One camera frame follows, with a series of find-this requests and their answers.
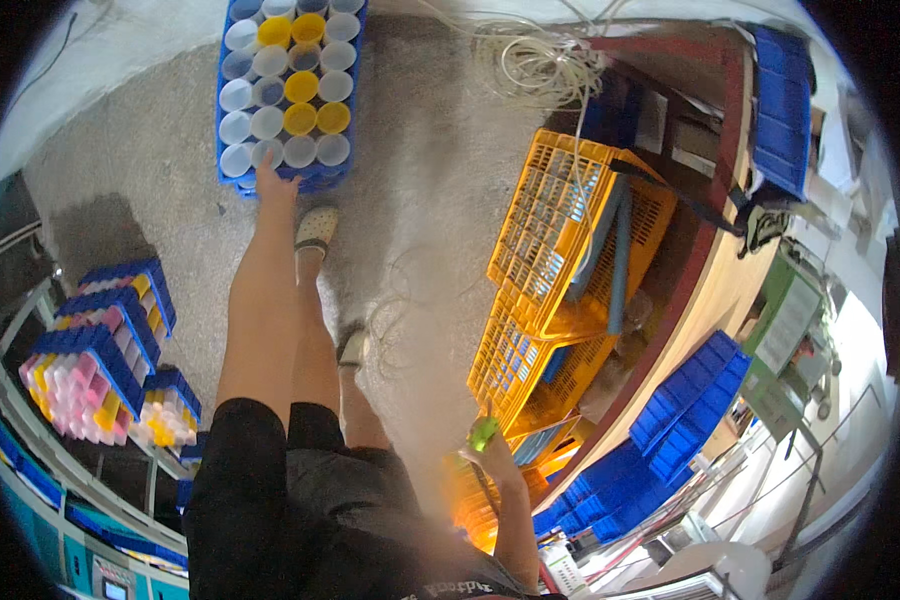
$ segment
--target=yellow plastic crate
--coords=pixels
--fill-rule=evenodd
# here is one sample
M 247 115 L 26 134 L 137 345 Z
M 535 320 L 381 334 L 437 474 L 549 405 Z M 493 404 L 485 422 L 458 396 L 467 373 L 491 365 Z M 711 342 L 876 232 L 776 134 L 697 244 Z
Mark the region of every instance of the yellow plastic crate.
M 600 271 L 598 265 L 588 286 L 594 293 L 584 293 L 579 302 L 564 302 L 564 296 L 587 254 L 591 229 L 618 181 L 610 162 L 639 166 L 663 181 L 629 150 L 588 140 L 579 140 L 578 149 L 576 172 L 582 186 L 574 172 L 574 137 L 542 128 L 536 132 L 486 268 L 490 280 L 513 302 L 520 330 L 541 339 L 581 339 L 606 329 L 613 228 L 604 245 L 610 252 L 600 253 L 609 258 L 609 272 Z M 636 291 L 653 260 L 677 199 L 666 188 L 636 177 L 627 180 L 634 200 L 627 280 L 627 291 L 633 294 L 631 288 Z M 599 278 L 603 279 L 595 286 Z
M 492 402 L 493 416 L 499 420 L 504 434 L 508 434 L 530 392 L 537 386 L 554 351 L 572 343 L 572 340 L 538 340 L 522 333 L 514 312 L 515 307 L 506 293 L 498 291 L 466 379 L 467 387 L 480 405 L 480 414 L 487 414 Z
M 574 344 L 552 383 L 536 384 L 507 435 L 529 435 L 566 419 L 613 352 L 618 337 L 602 334 Z

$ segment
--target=clear plastic cup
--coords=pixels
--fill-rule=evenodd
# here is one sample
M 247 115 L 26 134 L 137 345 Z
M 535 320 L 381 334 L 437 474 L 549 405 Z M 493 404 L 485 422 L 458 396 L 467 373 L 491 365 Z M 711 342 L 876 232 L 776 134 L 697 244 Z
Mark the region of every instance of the clear plastic cup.
M 330 6 L 329 0 L 297 0 L 296 13 L 299 16 L 316 13 L 323 17 L 327 14 L 328 6 Z
M 219 66 L 220 75 L 228 81 L 246 79 L 253 81 L 257 78 L 253 72 L 255 56 L 247 50 L 234 50 L 226 55 Z
M 256 52 L 260 50 L 257 44 L 257 23 L 253 19 L 241 19 L 226 30 L 223 35 L 223 45 L 229 50 L 246 50 Z
M 302 169 L 317 157 L 317 142 L 309 135 L 295 135 L 283 145 L 283 161 L 294 169 Z
M 285 16 L 274 16 L 266 19 L 257 30 L 257 42 L 261 46 L 290 47 L 290 30 L 293 29 L 290 19 Z
M 316 159 L 320 164 L 335 167 L 350 156 L 350 140 L 342 135 L 324 135 L 316 140 Z
M 287 78 L 283 93 L 292 103 L 310 102 L 317 95 L 320 79 L 311 71 L 299 71 Z
M 250 134 L 257 139 L 273 139 L 283 129 L 283 110 L 264 106 L 250 119 Z
M 228 81 L 219 90 L 219 107 L 226 113 L 242 111 L 253 106 L 253 84 L 245 78 Z
M 360 33 L 360 19 L 349 12 L 339 12 L 327 19 L 323 43 L 350 42 Z
M 260 5 L 260 10 L 265 18 L 285 17 L 294 20 L 295 9 L 297 8 L 297 0 L 264 0 Z
M 345 41 L 334 41 L 320 51 L 320 68 L 324 71 L 346 71 L 357 62 L 357 49 Z
M 253 56 L 253 72 L 260 77 L 280 77 L 287 71 L 287 49 L 266 46 Z
M 323 102 L 343 102 L 352 91 L 352 77 L 344 71 L 327 71 L 320 78 L 316 93 Z
M 219 170 L 227 177 L 240 177 L 251 168 L 251 152 L 253 142 L 227 146 L 219 156 Z
M 350 109 L 340 102 L 327 102 L 316 112 L 316 128 L 324 134 L 339 134 L 350 124 Z
M 300 4 L 297 4 L 296 8 L 299 11 Z M 324 37 L 325 27 L 326 21 L 324 21 L 322 16 L 308 12 L 300 14 L 300 16 L 293 21 L 290 35 L 293 37 L 293 41 L 298 44 L 316 44 L 320 43 L 321 39 Z
M 306 136 L 316 126 L 317 109 L 311 103 L 291 104 L 283 113 L 283 129 L 291 136 Z
M 253 84 L 253 104 L 258 107 L 272 107 L 283 100 L 283 79 L 261 77 Z
M 289 49 L 289 68 L 294 71 L 313 71 L 320 62 L 319 44 L 296 44 Z
M 258 24 L 264 20 L 264 13 L 260 11 L 263 0 L 234 0 L 230 5 L 230 20 L 253 19 Z
M 227 146 L 239 144 L 251 136 L 251 115 L 242 110 L 226 114 L 220 119 L 216 134 Z
M 264 162 L 267 150 L 273 150 L 273 162 L 270 162 L 270 168 L 276 169 L 283 164 L 283 144 L 276 139 L 262 139 L 253 145 L 253 151 L 250 153 L 250 164 L 254 169 L 260 168 L 260 163 Z
M 364 7 L 366 0 L 330 0 L 330 15 L 354 14 Z

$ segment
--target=shoe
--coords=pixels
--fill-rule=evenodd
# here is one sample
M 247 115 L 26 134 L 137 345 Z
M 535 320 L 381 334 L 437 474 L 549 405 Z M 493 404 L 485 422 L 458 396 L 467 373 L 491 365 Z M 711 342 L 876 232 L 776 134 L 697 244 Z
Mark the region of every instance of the shoe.
M 339 367 L 356 367 L 358 370 L 364 366 L 367 352 L 370 349 L 371 337 L 367 330 L 359 328 L 350 334 L 343 344 L 343 352 L 339 354 L 336 365 Z
M 337 230 L 338 214 L 339 211 L 333 206 L 318 206 L 303 215 L 300 227 L 296 230 L 293 250 L 296 252 L 303 248 L 316 248 L 326 257 L 327 245 Z

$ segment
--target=cable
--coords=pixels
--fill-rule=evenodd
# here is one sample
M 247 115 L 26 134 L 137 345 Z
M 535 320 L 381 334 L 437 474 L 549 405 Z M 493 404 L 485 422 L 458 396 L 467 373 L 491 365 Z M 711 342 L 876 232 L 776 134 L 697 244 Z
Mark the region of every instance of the cable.
M 77 13 L 74 12 L 70 16 L 70 23 L 67 24 L 67 34 L 64 35 L 64 37 L 63 37 L 63 45 L 60 46 L 60 49 L 56 52 L 56 55 L 53 57 L 53 60 L 51 60 L 49 62 L 49 64 L 47 65 L 47 68 L 45 68 L 43 71 L 41 71 L 39 75 L 37 75 L 36 77 L 31 79 L 30 82 L 27 83 L 22 90 L 20 90 L 20 93 L 17 94 L 17 97 L 13 99 L 13 102 L 10 103 L 9 108 L 6 110 L 8 113 L 13 110 L 13 107 L 17 106 L 17 102 L 19 102 L 20 99 L 23 97 L 23 95 L 27 93 L 27 90 L 29 90 L 33 84 L 40 81 L 40 78 L 42 78 L 44 75 L 46 75 L 50 71 L 50 69 L 53 68 L 53 66 L 57 63 L 57 59 L 60 58 L 60 55 L 63 54 L 64 48 L 67 47 L 67 42 L 70 42 L 70 32 L 74 29 L 74 23 L 76 21 L 77 21 Z

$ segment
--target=cloth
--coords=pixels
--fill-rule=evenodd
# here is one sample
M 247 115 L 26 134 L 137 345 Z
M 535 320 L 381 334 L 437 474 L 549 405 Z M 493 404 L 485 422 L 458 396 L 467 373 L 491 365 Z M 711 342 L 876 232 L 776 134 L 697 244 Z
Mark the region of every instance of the cloth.
M 221 404 L 183 529 L 192 598 L 531 597 L 494 558 L 428 528 L 396 454 L 348 449 L 314 404 L 293 404 L 286 437 L 260 402 Z

